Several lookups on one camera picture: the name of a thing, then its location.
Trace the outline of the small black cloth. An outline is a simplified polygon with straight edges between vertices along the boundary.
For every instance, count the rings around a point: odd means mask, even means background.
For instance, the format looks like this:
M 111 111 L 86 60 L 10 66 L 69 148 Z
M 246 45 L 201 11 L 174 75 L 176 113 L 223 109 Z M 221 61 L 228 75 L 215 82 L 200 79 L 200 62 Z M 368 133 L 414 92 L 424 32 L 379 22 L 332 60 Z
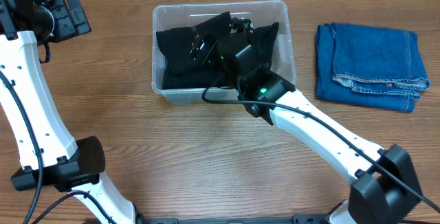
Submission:
M 215 71 L 192 71 L 182 75 L 176 75 L 172 71 L 165 71 L 162 81 L 162 89 L 192 89 L 217 87 L 231 89 L 230 83 Z

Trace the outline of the dark navy knit garment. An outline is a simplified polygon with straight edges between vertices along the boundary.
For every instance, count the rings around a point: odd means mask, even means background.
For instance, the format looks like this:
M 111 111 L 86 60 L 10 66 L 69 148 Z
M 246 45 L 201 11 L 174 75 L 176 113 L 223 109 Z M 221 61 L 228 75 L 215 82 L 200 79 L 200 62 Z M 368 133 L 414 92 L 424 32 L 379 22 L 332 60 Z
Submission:
M 223 12 L 211 19 L 223 21 L 220 28 L 225 28 L 232 18 L 229 12 Z M 210 19 L 200 23 L 201 27 L 213 28 L 213 22 L 209 20 Z M 190 56 L 189 47 L 191 34 L 191 27 L 176 27 L 156 33 L 159 50 L 167 60 L 166 68 L 176 75 L 182 75 L 192 71 L 212 71 L 208 65 L 202 65 Z

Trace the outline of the black garment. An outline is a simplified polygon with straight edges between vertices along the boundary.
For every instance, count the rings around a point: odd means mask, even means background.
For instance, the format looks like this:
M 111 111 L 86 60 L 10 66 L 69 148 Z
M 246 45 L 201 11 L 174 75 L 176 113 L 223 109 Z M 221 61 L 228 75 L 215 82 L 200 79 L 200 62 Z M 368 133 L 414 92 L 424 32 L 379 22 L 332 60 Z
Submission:
M 279 22 L 255 29 L 251 28 L 250 24 L 237 28 L 238 33 L 244 33 L 247 36 L 248 43 L 252 45 L 253 52 L 256 55 L 256 61 L 268 69 L 272 67 L 272 55 L 278 29 Z

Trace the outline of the blue denim jeans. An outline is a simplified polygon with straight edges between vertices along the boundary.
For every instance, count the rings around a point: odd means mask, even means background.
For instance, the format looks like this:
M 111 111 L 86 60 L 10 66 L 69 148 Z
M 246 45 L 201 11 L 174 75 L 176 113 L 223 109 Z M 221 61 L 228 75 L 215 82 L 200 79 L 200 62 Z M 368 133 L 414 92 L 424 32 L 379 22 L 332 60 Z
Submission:
M 326 23 L 315 48 L 322 100 L 411 113 L 430 88 L 415 32 Z

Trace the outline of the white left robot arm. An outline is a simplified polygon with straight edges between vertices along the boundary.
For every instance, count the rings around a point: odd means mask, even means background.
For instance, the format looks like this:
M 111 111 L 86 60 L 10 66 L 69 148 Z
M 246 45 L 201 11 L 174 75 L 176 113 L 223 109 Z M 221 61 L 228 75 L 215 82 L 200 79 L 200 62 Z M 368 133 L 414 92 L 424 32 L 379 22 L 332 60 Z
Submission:
M 41 69 L 50 58 L 40 58 L 39 46 L 90 30 L 79 0 L 1 0 L 1 106 L 21 164 L 11 180 L 18 191 L 51 186 L 76 197 L 101 223 L 143 223 L 108 177 L 99 139 L 67 130 Z

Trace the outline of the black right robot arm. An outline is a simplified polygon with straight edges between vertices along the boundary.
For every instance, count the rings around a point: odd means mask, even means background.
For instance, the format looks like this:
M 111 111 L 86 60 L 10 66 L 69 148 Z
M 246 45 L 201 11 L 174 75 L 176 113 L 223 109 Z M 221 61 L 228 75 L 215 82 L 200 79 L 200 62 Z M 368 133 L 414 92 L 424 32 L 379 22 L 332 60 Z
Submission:
M 253 48 L 248 19 L 234 18 L 225 35 L 191 29 L 190 55 L 215 67 L 238 91 L 236 100 L 254 117 L 287 131 L 329 163 L 350 188 L 349 198 L 323 223 L 402 223 L 426 198 L 409 154 L 358 137 L 317 109 L 295 86 L 263 64 Z

